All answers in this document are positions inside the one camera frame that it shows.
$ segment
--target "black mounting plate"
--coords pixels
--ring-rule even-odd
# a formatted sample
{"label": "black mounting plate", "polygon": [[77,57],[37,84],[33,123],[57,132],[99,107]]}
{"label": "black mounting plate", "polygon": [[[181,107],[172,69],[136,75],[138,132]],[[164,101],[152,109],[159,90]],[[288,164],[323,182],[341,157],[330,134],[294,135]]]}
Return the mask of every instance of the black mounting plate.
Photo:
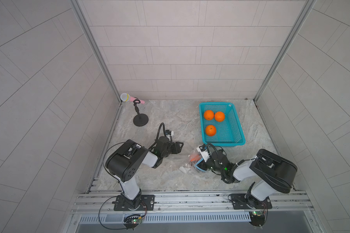
{"label": "black mounting plate", "polygon": [[[243,193],[233,193],[233,194],[231,194],[230,198],[231,198],[231,200],[240,200],[240,201],[232,202],[234,210],[248,210],[248,209],[251,209],[246,203],[245,194],[243,194]],[[258,207],[256,208],[257,210],[262,210],[263,209],[263,204],[262,203],[265,203],[266,207],[268,209],[272,209],[272,205],[271,205],[271,201],[270,201],[269,197],[266,197],[266,199],[264,199],[264,201],[259,202],[259,204],[257,205]]]}
{"label": "black mounting plate", "polygon": [[[154,208],[154,195],[141,195],[141,201],[147,205],[147,211],[153,210]],[[124,206],[123,196],[119,195],[116,198],[116,201],[113,201],[114,211],[130,211],[129,208]],[[144,207],[140,204],[135,211],[144,211]]]}

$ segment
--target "black round base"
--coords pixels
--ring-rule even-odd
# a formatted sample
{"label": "black round base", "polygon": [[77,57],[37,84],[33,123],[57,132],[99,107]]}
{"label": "black round base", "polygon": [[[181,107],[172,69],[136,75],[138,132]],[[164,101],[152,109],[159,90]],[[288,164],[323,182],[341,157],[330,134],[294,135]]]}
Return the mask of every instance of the black round base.
{"label": "black round base", "polygon": [[147,115],[140,113],[141,119],[139,118],[138,115],[134,117],[134,125],[136,126],[144,126],[148,123],[149,118]]}

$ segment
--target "microphone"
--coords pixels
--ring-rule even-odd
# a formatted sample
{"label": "microphone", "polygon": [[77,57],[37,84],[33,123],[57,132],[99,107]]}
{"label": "microphone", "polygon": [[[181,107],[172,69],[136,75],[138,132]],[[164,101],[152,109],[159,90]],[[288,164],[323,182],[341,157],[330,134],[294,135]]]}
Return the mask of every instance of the microphone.
{"label": "microphone", "polygon": [[[127,93],[122,93],[121,94],[121,100],[123,102],[127,102],[127,101],[131,101],[133,102],[134,100],[139,100],[138,98],[135,98],[135,97],[132,97],[130,96],[129,94]],[[145,101],[144,100],[140,100],[140,104],[145,104]]]}

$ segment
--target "black cable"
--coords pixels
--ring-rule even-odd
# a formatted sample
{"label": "black cable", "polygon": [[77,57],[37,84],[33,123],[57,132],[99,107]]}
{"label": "black cable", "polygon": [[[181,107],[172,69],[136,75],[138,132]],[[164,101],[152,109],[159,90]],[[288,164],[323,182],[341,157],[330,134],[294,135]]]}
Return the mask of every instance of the black cable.
{"label": "black cable", "polygon": [[110,149],[112,149],[112,148],[115,147],[116,145],[119,145],[119,144],[122,144],[122,143],[125,143],[125,142],[119,142],[119,143],[117,143],[117,144],[115,144],[115,145],[112,145],[111,147],[109,147],[109,149],[106,150],[106,152],[105,152],[105,154],[104,154],[104,157],[103,157],[103,167],[104,167],[105,171],[107,172],[107,174],[109,174],[109,175],[111,175],[111,176],[113,176],[113,175],[107,170],[107,168],[106,168],[106,166],[105,166],[105,157],[106,157],[107,152],[108,152]]}
{"label": "black cable", "polygon": [[159,137],[159,132],[161,131],[161,127],[163,126],[163,135],[166,136],[166,132],[165,132],[165,124],[162,122],[160,125],[159,125],[159,128],[158,128],[158,132],[157,132],[157,136],[156,136],[156,139],[154,141],[154,143],[149,147],[149,150],[151,150],[154,145],[157,143],[157,140],[158,140],[158,137]]}
{"label": "black cable", "polygon": [[218,156],[218,163],[219,163],[219,165],[220,165],[220,172],[221,172],[221,180],[223,180],[223,182],[224,183],[226,183],[226,184],[232,184],[233,183],[233,179],[232,179],[232,176],[228,176],[226,173],[225,173],[225,170],[224,170],[224,168],[225,168],[225,166],[224,166],[224,164],[222,163],[222,160],[220,159],[220,155],[219,155],[219,153],[218,153],[218,150],[215,148],[215,146],[213,145],[213,144],[211,144],[211,143],[207,143],[206,144],[206,149],[207,149],[207,152],[208,153],[210,153],[210,150],[209,150],[209,146],[211,146],[213,149],[214,149],[214,151],[216,152],[216,155]]}
{"label": "black cable", "polygon": [[100,211],[101,211],[101,208],[103,207],[103,205],[104,205],[107,201],[109,201],[110,199],[116,198],[116,197],[117,197],[117,196],[112,196],[111,198],[108,198],[108,199],[101,205],[100,209],[98,210],[98,221],[100,222],[101,226],[103,226],[104,228],[106,228],[106,229],[108,229],[108,230],[125,230],[125,229],[127,229],[127,228],[108,228],[108,227],[104,226],[104,225],[101,223],[101,220],[100,220]]}
{"label": "black cable", "polygon": [[221,176],[220,174],[215,173],[215,171],[211,170],[212,173],[214,173],[215,175]]}

